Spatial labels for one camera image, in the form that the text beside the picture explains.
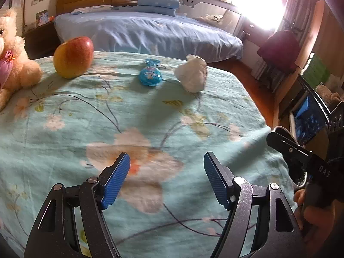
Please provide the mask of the person's right hand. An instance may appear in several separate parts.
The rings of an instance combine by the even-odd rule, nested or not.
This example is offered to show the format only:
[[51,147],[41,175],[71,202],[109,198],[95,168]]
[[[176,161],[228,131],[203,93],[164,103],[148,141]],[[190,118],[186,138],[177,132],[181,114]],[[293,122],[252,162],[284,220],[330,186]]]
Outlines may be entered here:
[[313,233],[310,235],[307,234],[305,239],[306,245],[315,250],[316,247],[319,248],[325,242],[338,217],[342,215],[343,203],[335,200],[330,207],[325,207],[324,209],[309,206],[305,209],[302,217],[301,210],[304,204],[305,194],[306,190],[300,189],[294,195],[293,200],[297,203],[295,217],[301,230],[306,222],[315,227]]

